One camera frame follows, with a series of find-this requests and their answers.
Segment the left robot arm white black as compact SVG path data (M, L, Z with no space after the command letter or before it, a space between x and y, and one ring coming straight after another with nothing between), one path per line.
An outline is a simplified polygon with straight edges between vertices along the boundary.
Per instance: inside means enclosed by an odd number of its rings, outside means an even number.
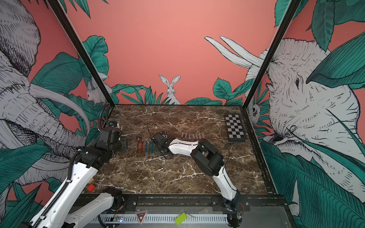
M118 152L127 150L127 140L122 136L120 124L105 118L99 136L71 158L66 179L47 204L30 221L20 228L83 228L94 218L109 209L119 211L125 206L122 191L107 187L94 200L70 213L83 189L100 168L109 163Z

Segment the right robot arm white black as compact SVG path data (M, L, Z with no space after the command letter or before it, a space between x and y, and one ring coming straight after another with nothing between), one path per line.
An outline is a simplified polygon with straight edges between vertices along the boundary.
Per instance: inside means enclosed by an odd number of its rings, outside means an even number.
M220 194L224 199L224 206L229 211L238 211L245 208L240 203L241 193L230 180L222 153L207 139L199 141L183 141L178 138L169 138L167 132L151 134L153 146L166 159L172 159L174 155L184 155L192 158L198 168L207 176L214 179Z

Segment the red small block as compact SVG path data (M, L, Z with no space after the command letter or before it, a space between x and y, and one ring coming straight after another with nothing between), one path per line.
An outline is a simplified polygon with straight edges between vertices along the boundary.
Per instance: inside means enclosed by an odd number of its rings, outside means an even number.
M90 185L87 187L87 190L88 190L89 192L92 192L95 188L96 188L96 186L94 186L93 184L90 184Z

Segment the small circuit board green led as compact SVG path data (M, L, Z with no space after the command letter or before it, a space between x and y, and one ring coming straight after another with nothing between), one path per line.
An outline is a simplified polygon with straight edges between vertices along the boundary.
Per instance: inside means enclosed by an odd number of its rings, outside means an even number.
M115 215L112 219L113 222L122 223L124 221L123 215Z

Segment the triangular warning sticker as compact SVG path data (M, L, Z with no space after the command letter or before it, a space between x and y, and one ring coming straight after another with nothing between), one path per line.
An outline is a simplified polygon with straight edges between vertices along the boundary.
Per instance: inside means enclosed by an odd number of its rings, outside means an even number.
M148 214L148 211L140 211L140 212L137 212L136 213L136 217L137 217L137 221L140 223L140 224L143 224L146 216Z

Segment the black white checkerboard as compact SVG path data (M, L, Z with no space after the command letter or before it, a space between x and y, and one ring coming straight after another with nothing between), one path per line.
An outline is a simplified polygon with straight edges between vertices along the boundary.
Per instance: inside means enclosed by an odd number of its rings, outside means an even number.
M246 142L246 136L239 114L226 114L225 127L229 142Z

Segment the green sticky note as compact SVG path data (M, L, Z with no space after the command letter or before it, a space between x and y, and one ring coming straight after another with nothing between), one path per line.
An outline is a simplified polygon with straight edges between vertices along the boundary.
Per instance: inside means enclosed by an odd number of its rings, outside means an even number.
M185 212L183 212L182 214L180 214L176 219L175 219L175 224L177 226L179 226L181 223L183 223L184 221L187 220L187 215L185 214Z

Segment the black front mounting rail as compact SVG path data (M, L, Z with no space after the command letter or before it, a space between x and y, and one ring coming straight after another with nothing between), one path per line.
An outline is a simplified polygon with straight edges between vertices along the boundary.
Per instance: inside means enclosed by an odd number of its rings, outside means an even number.
M136 212L150 210L152 207L210 207L213 211L230 213L224 199L219 194L124 194L125 206L120 210ZM250 211L251 207L286 206L287 202L282 195L241 195L238 211Z

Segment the right black frame post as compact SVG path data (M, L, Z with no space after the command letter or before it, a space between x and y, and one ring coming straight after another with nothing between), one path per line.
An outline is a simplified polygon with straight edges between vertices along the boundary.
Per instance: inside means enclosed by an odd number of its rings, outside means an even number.
M292 0L290 1L286 11L285 11L285 14L282 18L282 21L279 25L279 28L274 36L274 39L271 43L271 46L267 52L267 55L259 69L259 72L253 82L253 85L252 85L252 88L248 94L248 96L246 97L246 101L244 102L243 104L243 109L247 109L248 106L249 106L249 103L251 101L251 99L253 98L254 96L254 93L256 91L256 89L258 88L258 86L260 85L260 82L263 78L263 76L265 75L265 72L266 70L268 69L269 67L269 64L274 56L274 54L276 53L279 45L280 45L280 42L281 40L283 39L289 25L290 25L290 22L292 21L293 17L294 17L294 14L296 13L297 9L298 9L298 6L300 4L300 0Z

